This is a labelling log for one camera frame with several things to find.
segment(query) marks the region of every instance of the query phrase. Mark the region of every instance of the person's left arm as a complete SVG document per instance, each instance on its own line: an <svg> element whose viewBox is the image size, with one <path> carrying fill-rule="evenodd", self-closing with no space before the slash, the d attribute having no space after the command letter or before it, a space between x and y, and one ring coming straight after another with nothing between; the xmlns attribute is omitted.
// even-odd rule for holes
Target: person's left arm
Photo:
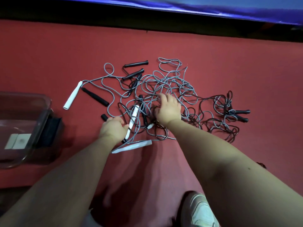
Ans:
<svg viewBox="0 0 303 227"><path fill-rule="evenodd" d="M123 123L109 118L98 140L34 184L0 218L0 226L79 226L110 151L127 133Z"/></svg>

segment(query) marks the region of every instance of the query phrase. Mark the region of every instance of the person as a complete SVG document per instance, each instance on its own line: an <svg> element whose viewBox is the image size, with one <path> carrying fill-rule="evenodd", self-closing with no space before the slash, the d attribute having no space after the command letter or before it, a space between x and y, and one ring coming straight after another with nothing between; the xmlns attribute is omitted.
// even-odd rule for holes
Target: person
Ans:
<svg viewBox="0 0 303 227"><path fill-rule="evenodd" d="M182 227L303 226L299 194L226 141L183 122L176 98L159 97L156 118L176 137L205 193L188 194ZM0 226L80 226L110 151L127 133L123 124L109 118L95 142L34 184L1 217Z"/></svg>

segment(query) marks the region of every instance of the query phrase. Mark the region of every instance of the transparent storage box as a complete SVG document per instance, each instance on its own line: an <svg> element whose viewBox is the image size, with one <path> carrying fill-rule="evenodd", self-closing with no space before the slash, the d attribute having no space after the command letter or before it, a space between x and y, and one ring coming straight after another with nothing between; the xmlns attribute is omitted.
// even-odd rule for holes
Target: transparent storage box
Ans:
<svg viewBox="0 0 303 227"><path fill-rule="evenodd" d="M49 97L0 92L0 105L0 168L48 164L58 157L63 125L53 117Z"/></svg>

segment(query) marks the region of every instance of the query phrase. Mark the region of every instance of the red surface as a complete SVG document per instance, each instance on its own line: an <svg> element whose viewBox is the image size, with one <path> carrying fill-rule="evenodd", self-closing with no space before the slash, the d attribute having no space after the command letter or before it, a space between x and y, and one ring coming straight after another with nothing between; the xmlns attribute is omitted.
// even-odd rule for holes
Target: red surface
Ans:
<svg viewBox="0 0 303 227"><path fill-rule="evenodd" d="M7 20L0 30L1 90L50 96L66 124L61 157L1 170L2 188L32 185L96 139L105 107L79 93L62 108L80 80L105 75L105 62L122 74L122 65L149 60L151 73L165 57L189 66L185 79L202 97L232 90L233 107L252 111L234 145L303 195L302 44ZM107 226L168 226L187 190L202 191L176 141L112 154L97 189L100 217Z"/></svg>

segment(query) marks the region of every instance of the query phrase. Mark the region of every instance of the white sneaker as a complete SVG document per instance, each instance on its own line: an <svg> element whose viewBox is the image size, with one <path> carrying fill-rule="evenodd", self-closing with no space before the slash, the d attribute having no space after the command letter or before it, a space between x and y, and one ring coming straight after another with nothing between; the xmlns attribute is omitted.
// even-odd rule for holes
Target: white sneaker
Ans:
<svg viewBox="0 0 303 227"><path fill-rule="evenodd" d="M219 227L204 194L190 192L181 210L181 227Z"/></svg>

